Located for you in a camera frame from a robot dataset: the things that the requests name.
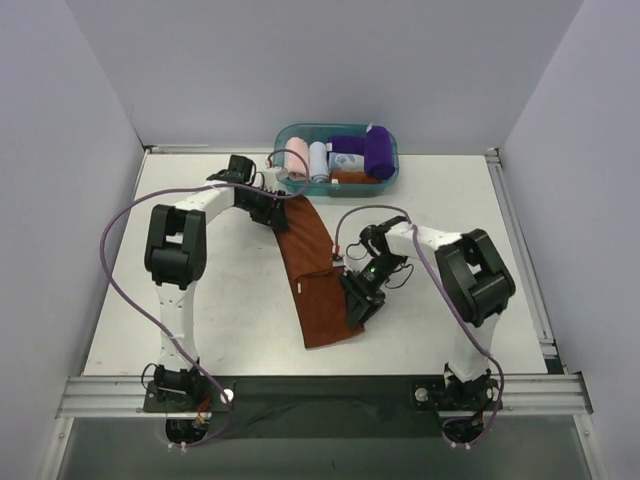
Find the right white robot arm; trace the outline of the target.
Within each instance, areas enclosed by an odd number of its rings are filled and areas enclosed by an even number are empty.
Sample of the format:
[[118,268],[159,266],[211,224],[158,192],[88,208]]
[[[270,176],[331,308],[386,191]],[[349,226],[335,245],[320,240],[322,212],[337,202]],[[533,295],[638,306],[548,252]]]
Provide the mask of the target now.
[[441,231],[398,215],[367,226],[359,244],[369,262],[359,271],[345,269],[340,277],[348,328],[364,325],[377,313],[385,304],[383,290],[391,276],[410,260],[419,261],[458,322],[459,333],[444,367],[445,401],[463,410],[494,399],[499,386],[491,379],[490,349],[516,285],[489,234],[482,229]]

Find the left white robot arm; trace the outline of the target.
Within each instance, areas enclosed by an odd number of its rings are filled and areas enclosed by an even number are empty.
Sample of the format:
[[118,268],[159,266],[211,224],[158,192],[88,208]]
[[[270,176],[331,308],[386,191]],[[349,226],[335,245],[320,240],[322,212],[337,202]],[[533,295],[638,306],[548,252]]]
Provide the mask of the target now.
[[270,163],[258,171],[251,159],[233,155],[202,188],[151,211],[144,266],[156,288],[162,325],[153,386],[181,412],[195,409],[209,389],[197,368],[194,335],[195,290],[207,264],[207,227],[226,210],[239,208],[258,224],[286,231],[287,193],[281,183],[287,175],[282,166]]

